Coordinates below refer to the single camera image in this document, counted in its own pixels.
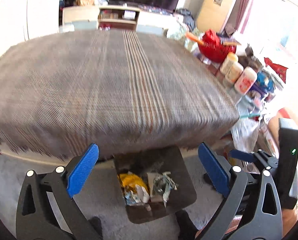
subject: curtain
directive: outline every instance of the curtain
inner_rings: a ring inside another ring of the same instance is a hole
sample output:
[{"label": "curtain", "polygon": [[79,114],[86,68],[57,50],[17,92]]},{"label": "curtain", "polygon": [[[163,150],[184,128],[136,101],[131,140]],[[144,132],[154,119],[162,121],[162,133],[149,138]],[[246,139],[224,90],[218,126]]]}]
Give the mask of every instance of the curtain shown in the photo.
[{"label": "curtain", "polygon": [[250,8],[252,6],[253,0],[241,0],[238,15],[236,18],[236,30],[241,29],[241,23],[247,19],[247,14],[249,14]]}]

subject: red packaging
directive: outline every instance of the red packaging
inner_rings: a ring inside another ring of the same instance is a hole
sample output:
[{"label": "red packaging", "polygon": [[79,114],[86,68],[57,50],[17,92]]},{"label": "red packaging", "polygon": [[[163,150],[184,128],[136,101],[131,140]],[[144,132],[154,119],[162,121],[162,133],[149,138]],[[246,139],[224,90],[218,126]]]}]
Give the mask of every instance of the red packaging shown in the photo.
[{"label": "red packaging", "polygon": [[220,38],[213,30],[206,31],[202,41],[204,41],[205,45],[198,45],[200,52],[208,59],[217,63],[222,63],[229,52],[236,52],[235,45],[222,45]]},{"label": "red packaging", "polygon": [[278,76],[283,80],[284,83],[286,82],[288,69],[287,67],[273,63],[272,60],[270,60],[268,57],[264,58],[264,62],[266,66],[270,66],[278,74]]}]

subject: yellow plastic bag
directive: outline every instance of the yellow plastic bag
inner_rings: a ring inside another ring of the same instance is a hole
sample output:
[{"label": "yellow plastic bag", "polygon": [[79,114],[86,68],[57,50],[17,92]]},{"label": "yellow plastic bag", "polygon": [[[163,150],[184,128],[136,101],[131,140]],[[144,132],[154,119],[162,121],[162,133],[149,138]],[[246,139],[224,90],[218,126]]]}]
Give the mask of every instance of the yellow plastic bag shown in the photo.
[{"label": "yellow plastic bag", "polygon": [[147,192],[148,191],[148,187],[147,185],[144,183],[144,181],[137,175],[133,174],[133,173],[122,173],[119,174],[119,178],[121,181],[121,186],[123,188],[129,188],[130,190],[132,190],[132,192],[136,193],[136,185],[139,185],[141,187],[144,187],[146,189]]}]

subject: bed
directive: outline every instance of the bed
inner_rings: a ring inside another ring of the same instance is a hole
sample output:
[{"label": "bed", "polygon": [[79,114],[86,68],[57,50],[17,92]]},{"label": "bed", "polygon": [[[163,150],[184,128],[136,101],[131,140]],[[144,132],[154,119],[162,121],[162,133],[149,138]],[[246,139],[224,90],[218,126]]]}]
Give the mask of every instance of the bed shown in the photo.
[{"label": "bed", "polygon": [[31,39],[0,58],[0,144],[61,160],[219,139],[239,119],[216,78],[174,40],[128,30]]}]

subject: floor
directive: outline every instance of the floor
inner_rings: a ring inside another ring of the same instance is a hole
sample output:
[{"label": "floor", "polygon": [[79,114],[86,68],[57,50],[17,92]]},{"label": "floor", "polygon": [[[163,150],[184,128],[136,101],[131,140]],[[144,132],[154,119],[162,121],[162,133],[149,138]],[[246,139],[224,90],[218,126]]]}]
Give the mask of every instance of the floor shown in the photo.
[{"label": "floor", "polygon": [[[203,180],[205,170],[197,155],[190,151],[184,158],[187,170],[197,193],[197,200],[186,208],[191,220],[201,229],[205,226],[222,201],[217,193]],[[104,240],[156,239],[177,240],[179,227],[174,215],[148,223],[132,224],[126,215],[117,173],[109,162],[96,165],[80,194],[75,195],[81,212],[87,219],[97,216],[101,219]],[[51,172],[55,167],[30,163],[6,155],[0,155],[0,219],[15,234],[15,216],[22,182],[29,169],[37,173]],[[61,216],[53,195],[48,195],[60,226],[69,230]]]}]

